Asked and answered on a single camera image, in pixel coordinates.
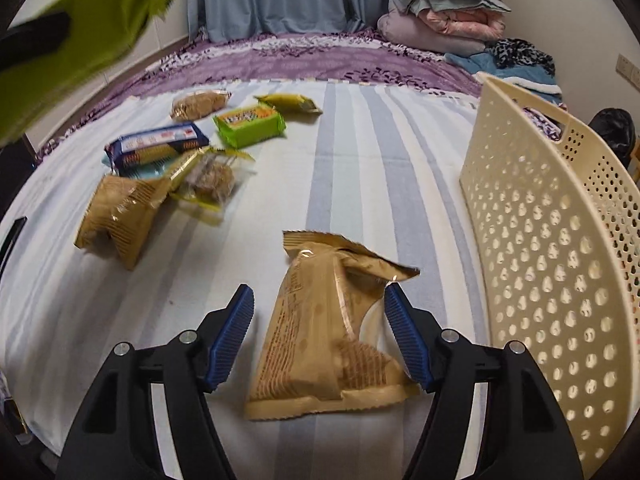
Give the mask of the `tan snack bag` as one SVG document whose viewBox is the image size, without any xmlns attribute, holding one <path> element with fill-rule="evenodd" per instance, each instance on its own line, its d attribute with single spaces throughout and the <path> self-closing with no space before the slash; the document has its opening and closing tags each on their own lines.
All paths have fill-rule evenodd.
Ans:
<svg viewBox="0 0 640 480">
<path fill-rule="evenodd" d="M 378 348 L 387 284 L 420 271 L 346 237 L 286 231 L 290 259 L 245 404 L 250 420 L 386 408 L 416 384 Z"/>
<path fill-rule="evenodd" d="M 104 176 L 82 218 L 75 246 L 93 250 L 99 240 L 110 240 L 122 265 L 132 270 L 160 206 L 170 193 L 178 190 L 188 172 L 209 151 L 210 146 L 206 146 L 180 155 L 161 177 L 155 179 Z"/>
</svg>

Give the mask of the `clear brown cookie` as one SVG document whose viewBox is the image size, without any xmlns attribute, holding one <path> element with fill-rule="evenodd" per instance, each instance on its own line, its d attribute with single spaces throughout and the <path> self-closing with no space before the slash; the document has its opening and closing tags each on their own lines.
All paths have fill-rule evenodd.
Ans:
<svg viewBox="0 0 640 480">
<path fill-rule="evenodd" d="M 167 169 L 168 196 L 221 221 L 232 198 L 255 173 L 254 163 L 254 157 L 242 151 L 197 148 L 181 155 Z"/>
</svg>

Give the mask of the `blue biscuit package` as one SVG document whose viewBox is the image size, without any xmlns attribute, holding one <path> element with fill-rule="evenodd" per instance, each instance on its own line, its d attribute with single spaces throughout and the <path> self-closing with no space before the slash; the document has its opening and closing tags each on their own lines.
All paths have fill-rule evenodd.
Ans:
<svg viewBox="0 0 640 480">
<path fill-rule="evenodd" d="M 104 148 L 110 166 L 119 174 L 172 159 L 209 144 L 194 122 L 183 122 L 120 136 Z"/>
</svg>

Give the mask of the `small green snack box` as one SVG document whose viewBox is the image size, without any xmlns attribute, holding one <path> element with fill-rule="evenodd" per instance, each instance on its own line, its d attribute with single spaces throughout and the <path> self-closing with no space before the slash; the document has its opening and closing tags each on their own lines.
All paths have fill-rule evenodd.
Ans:
<svg viewBox="0 0 640 480">
<path fill-rule="evenodd" d="M 284 136 L 286 123 L 274 108 L 257 104 L 215 115 L 214 124 L 221 142 L 240 150 L 277 136 Z"/>
</svg>

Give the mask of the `large green snack package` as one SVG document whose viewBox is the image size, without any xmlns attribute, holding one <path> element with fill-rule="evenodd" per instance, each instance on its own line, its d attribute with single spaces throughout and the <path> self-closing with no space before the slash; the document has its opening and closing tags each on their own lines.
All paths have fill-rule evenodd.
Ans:
<svg viewBox="0 0 640 480">
<path fill-rule="evenodd" d="M 1 33 L 1 144 L 126 58 L 172 0 L 56 0 Z"/>
</svg>

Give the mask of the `blue striped blanket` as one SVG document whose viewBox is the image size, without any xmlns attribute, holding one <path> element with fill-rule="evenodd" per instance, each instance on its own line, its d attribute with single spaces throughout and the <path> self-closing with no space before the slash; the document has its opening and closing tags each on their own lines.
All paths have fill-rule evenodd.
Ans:
<svg viewBox="0 0 640 480">
<path fill-rule="evenodd" d="M 203 148 L 128 180 L 107 144 L 168 122 L 171 96 L 129 99 L 28 179 L 1 280 L 1 367 L 27 426 L 63 462 L 88 395 L 160 362 L 160 471 L 209 479 L 189 409 L 213 422 L 238 479 L 399 479 L 431 396 L 387 326 L 398 292 L 463 341 L 486 337 L 460 188 L 478 102 L 342 82 L 290 82 L 320 113 L 247 148 Z"/>
</svg>

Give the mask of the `cream perforated plastic basket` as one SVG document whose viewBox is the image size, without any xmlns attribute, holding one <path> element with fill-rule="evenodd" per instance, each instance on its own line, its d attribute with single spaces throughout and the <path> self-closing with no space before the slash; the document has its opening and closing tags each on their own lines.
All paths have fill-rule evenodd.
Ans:
<svg viewBox="0 0 640 480">
<path fill-rule="evenodd" d="M 460 184 L 490 339 L 526 344 L 586 477 L 639 407 L 639 191 L 590 127 L 483 76 Z"/>
</svg>

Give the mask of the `clear bag of crackers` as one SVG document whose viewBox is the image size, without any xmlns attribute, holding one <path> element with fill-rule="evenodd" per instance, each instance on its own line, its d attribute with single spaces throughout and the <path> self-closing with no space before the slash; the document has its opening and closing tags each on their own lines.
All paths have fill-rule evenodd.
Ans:
<svg viewBox="0 0 640 480">
<path fill-rule="evenodd" d="M 230 99 L 231 93 L 224 90 L 193 92 L 175 99 L 169 116 L 174 122 L 195 122 L 222 110 Z"/>
</svg>

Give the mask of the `small olive yellow packet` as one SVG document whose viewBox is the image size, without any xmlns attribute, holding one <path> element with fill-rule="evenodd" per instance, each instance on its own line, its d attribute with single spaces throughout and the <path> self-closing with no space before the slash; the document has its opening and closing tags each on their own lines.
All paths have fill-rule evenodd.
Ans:
<svg viewBox="0 0 640 480">
<path fill-rule="evenodd" d="M 257 102 L 270 106 L 281 114 L 321 115 L 322 109 L 306 96 L 293 93 L 270 93 L 255 96 Z"/>
</svg>

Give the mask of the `purple floral bedsheet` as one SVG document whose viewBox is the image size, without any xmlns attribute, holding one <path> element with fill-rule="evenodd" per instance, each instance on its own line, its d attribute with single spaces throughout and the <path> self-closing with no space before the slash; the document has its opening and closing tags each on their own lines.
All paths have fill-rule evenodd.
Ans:
<svg viewBox="0 0 640 480">
<path fill-rule="evenodd" d="M 391 84 L 436 94 L 480 95 L 480 84 L 444 57 L 392 44 L 372 29 L 354 34 L 259 35 L 212 44 L 200 37 L 145 67 L 73 120 L 36 153 L 36 163 L 50 155 L 77 129 L 105 115 L 130 96 L 146 98 L 201 84 L 232 81 L 339 80 L 353 84 Z"/>
</svg>

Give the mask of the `blue and leopard clothes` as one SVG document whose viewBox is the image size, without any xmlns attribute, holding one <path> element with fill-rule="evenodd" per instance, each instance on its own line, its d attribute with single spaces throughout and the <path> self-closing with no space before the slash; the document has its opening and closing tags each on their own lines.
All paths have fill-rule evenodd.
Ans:
<svg viewBox="0 0 640 480">
<path fill-rule="evenodd" d="M 555 80 L 554 59 L 526 40 L 500 39 L 488 44 L 483 52 L 470 56 L 447 53 L 445 61 L 472 76 L 486 73 L 551 103 L 563 102 L 562 90 Z"/>
</svg>

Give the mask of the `black bag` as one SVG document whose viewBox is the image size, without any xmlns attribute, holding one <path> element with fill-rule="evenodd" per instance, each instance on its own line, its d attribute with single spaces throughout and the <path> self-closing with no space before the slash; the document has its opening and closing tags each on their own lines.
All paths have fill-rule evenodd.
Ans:
<svg viewBox="0 0 640 480">
<path fill-rule="evenodd" d="M 608 144 L 620 163 L 628 168 L 637 143 L 636 128 L 631 114 L 622 108 L 604 108 L 593 116 L 589 127 Z"/>
</svg>

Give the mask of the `stack of folded quilts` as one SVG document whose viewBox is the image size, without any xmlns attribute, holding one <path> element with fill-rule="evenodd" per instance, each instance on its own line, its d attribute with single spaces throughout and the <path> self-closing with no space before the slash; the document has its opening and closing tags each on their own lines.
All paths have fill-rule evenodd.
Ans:
<svg viewBox="0 0 640 480">
<path fill-rule="evenodd" d="M 388 0 L 376 28 L 392 44 L 470 56 L 503 38 L 502 0 Z"/>
</svg>

